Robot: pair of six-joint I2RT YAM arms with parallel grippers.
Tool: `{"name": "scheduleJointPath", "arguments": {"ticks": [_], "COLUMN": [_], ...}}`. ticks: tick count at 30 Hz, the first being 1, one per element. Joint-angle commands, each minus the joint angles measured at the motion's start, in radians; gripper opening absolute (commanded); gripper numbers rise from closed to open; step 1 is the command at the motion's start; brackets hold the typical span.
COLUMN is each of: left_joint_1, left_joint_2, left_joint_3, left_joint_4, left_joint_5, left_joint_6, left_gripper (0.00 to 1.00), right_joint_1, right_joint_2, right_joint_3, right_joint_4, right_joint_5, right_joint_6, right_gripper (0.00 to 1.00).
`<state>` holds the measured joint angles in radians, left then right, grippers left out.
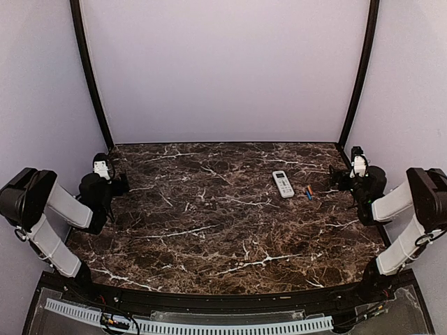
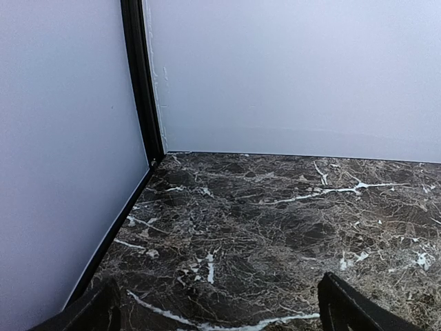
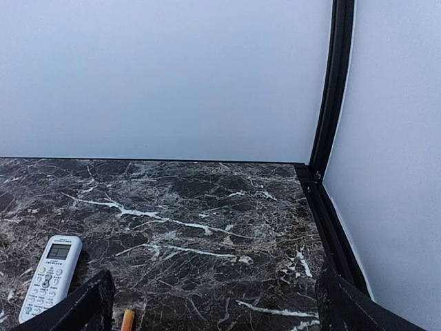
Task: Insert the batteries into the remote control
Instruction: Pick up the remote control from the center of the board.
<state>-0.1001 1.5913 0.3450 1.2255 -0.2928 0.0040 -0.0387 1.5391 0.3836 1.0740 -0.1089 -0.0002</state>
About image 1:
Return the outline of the white remote control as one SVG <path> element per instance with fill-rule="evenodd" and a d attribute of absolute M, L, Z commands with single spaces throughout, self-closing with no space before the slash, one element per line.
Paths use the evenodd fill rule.
<path fill-rule="evenodd" d="M 295 195 L 293 187 L 283 170 L 274 171 L 272 177 L 282 198 L 291 198 Z"/>

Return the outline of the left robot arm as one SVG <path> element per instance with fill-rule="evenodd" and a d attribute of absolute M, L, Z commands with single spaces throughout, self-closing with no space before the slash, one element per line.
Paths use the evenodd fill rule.
<path fill-rule="evenodd" d="M 29 242 L 43 260 L 74 281 L 72 294 L 83 304 L 98 299 L 98 288 L 90 283 L 89 266 L 72 253 L 53 230 L 45 212 L 49 209 L 71 227 L 97 235 L 113 221 L 112 199 L 130 191 L 125 174 L 106 179 L 98 173 L 85 175 L 79 196 L 59 184 L 57 173 L 26 167 L 1 189 L 1 215 L 15 228 L 16 236 Z"/>

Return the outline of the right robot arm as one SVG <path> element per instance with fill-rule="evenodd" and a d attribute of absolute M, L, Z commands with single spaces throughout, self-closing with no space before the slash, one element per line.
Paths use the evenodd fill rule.
<path fill-rule="evenodd" d="M 370 303 L 383 292 L 380 278 L 396 275 L 446 234 L 446 173 L 410 167 L 403 182 L 388 193 L 386 173 L 377 166 L 359 172 L 329 167 L 329 178 L 331 185 L 351 193 L 363 225 L 403 225 L 392 244 L 371 262 L 365 272 L 369 277 L 356 288 L 359 300 Z"/>

